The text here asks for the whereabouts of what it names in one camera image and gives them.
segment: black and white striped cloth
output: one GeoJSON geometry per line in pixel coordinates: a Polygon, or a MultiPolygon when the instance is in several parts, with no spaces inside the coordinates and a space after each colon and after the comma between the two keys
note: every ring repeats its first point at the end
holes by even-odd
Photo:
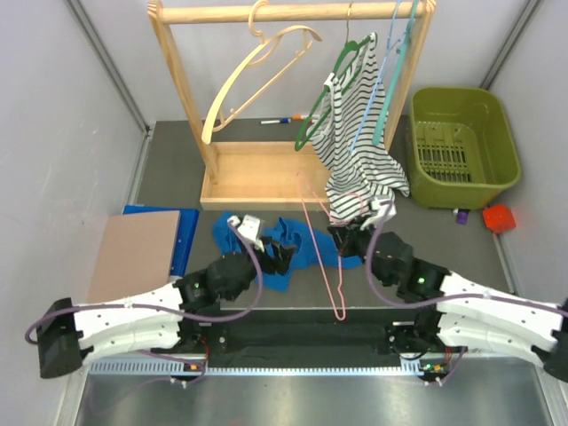
{"type": "Polygon", "coordinates": [[[320,113],[331,106],[331,114],[311,138],[319,159],[331,171],[326,192],[331,217],[335,221],[349,221],[361,213],[368,214],[368,202],[375,196],[394,201],[393,189],[398,189],[406,197],[410,194],[406,174],[384,148],[383,135],[378,146],[372,143],[376,122],[384,103],[382,83],[369,109],[355,149],[350,153],[351,143],[363,120],[379,75],[379,64],[375,56],[376,45],[377,36],[372,33],[367,45],[360,49],[358,57],[343,76],[338,78],[332,73],[325,81],[329,93],[321,103],[320,113]],[[359,74],[345,90],[359,68],[359,74]],[[362,212],[358,195],[364,201],[362,212]]]}

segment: wooden clothing rack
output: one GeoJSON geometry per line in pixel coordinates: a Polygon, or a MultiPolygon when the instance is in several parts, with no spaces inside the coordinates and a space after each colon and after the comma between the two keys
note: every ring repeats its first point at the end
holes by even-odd
{"type": "MultiPolygon", "coordinates": [[[[345,4],[263,5],[254,14],[255,22],[310,20],[389,20],[396,2],[345,4]]],[[[164,8],[159,0],[148,5],[148,14],[156,37],[176,85],[195,142],[206,170],[201,189],[204,209],[298,210],[297,174],[307,181],[315,196],[306,190],[308,209],[320,209],[327,203],[325,186],[328,171],[313,149],[306,145],[300,152],[294,142],[222,142],[206,145],[201,140],[201,113],[193,97],[187,73],[179,56],[170,25],[198,23],[248,22],[252,6],[207,6],[164,8]]],[[[398,8],[397,19],[410,16],[412,2],[398,8]]],[[[421,0],[405,62],[398,79],[384,129],[384,144],[389,149],[406,101],[422,46],[436,9],[435,0],[421,0]]]]}

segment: wooden base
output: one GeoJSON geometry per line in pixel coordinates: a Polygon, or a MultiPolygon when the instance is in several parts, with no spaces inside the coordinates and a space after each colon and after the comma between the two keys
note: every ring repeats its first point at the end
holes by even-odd
{"type": "Polygon", "coordinates": [[[327,206],[329,172],[310,145],[300,152],[294,150],[294,142],[211,145],[217,150],[218,178],[212,183],[205,173],[201,189],[205,210],[302,210],[298,182],[307,209],[321,210],[318,201],[327,206]]]}

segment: olive green plastic bin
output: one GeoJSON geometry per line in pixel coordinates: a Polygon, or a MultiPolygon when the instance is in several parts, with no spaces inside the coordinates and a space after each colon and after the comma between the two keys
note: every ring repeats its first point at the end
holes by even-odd
{"type": "Polygon", "coordinates": [[[426,87],[412,97],[406,163],[425,207],[482,209],[520,178],[501,102],[474,88],[426,87]]]}

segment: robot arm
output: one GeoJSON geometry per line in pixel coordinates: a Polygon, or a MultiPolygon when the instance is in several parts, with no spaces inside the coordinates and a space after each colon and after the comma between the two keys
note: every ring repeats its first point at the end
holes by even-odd
{"type": "MultiPolygon", "coordinates": [[[[330,226],[343,256],[365,261],[372,230],[364,218],[346,226],[330,226]]],[[[386,287],[398,286],[397,296],[407,304],[443,296],[476,294],[481,298],[440,301],[420,310],[411,326],[390,327],[395,351],[443,351],[446,347],[487,349],[544,367],[555,378],[568,381],[568,320],[560,311],[548,312],[522,305],[530,302],[467,280],[448,269],[414,257],[413,249],[395,233],[383,233],[371,259],[373,275],[386,287]],[[494,300],[506,298],[516,304],[494,300]]]]}
{"type": "MultiPolygon", "coordinates": [[[[263,272],[288,271],[294,248],[261,237],[260,220],[231,217],[229,223],[251,244],[263,272]],[[266,244],[272,246],[272,256],[265,249],[266,244]]],[[[207,268],[163,287],[104,303],[108,309],[95,309],[96,306],[88,304],[74,306],[70,298],[58,300],[48,314],[78,309],[46,321],[35,330],[40,376],[59,377],[97,359],[128,351],[170,349],[181,343],[191,350],[197,344],[193,336],[200,334],[200,323],[175,312],[218,316],[220,300],[236,299],[249,289],[255,277],[255,266],[243,249],[241,253],[223,255],[207,268]],[[173,312],[131,309],[133,305],[158,305],[173,312]]]]}

